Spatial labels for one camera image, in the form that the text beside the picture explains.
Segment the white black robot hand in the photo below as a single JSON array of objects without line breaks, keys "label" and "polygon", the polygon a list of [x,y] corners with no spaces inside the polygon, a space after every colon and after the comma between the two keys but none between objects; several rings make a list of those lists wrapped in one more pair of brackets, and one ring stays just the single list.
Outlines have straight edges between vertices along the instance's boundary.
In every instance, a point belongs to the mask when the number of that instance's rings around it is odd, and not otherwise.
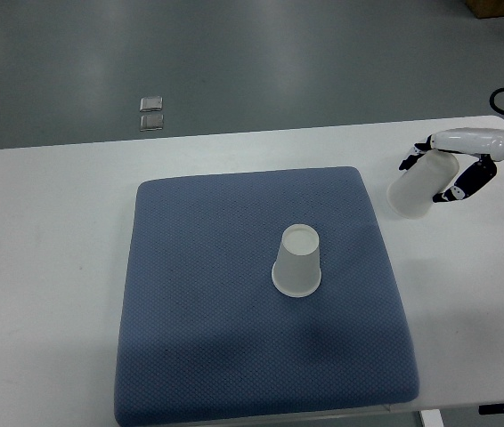
[{"label": "white black robot hand", "polygon": [[433,149],[476,158],[453,185],[433,196],[435,203],[463,200],[473,196],[497,175],[497,164],[504,161],[504,130],[456,128],[433,133],[412,146],[408,156],[400,163],[399,169],[410,170]]}]

